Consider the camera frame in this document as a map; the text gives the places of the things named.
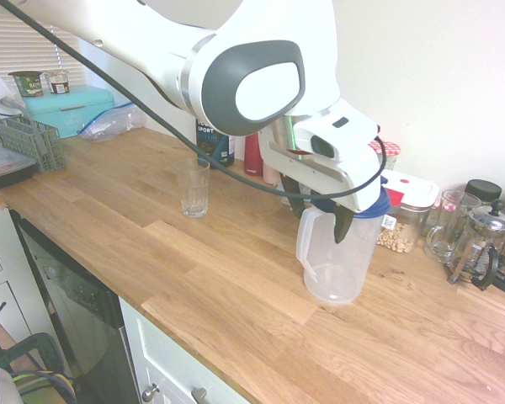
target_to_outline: turquoise bread bin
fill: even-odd
[[[65,94],[51,94],[45,89],[43,97],[23,100],[34,120],[58,128],[60,138],[76,135],[95,115],[114,107],[109,90],[86,84],[71,86]]]

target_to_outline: dishwasher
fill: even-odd
[[[77,384],[79,404],[139,403],[117,294],[17,212],[12,217]]]

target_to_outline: chickpeas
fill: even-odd
[[[413,248],[413,240],[406,237],[409,225],[396,223],[393,230],[381,227],[376,244],[389,248],[397,253],[409,253]]]

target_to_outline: glass mug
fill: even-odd
[[[481,200],[472,194],[450,189],[441,194],[438,224],[427,235],[424,252],[433,260],[449,263],[456,242],[464,231],[468,213],[481,206]]]

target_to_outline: gray plastic basket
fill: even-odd
[[[0,105],[18,109],[24,115],[0,119],[0,141],[4,147],[35,158],[42,173],[67,165],[57,128],[34,121],[20,105],[9,101],[0,101]]]

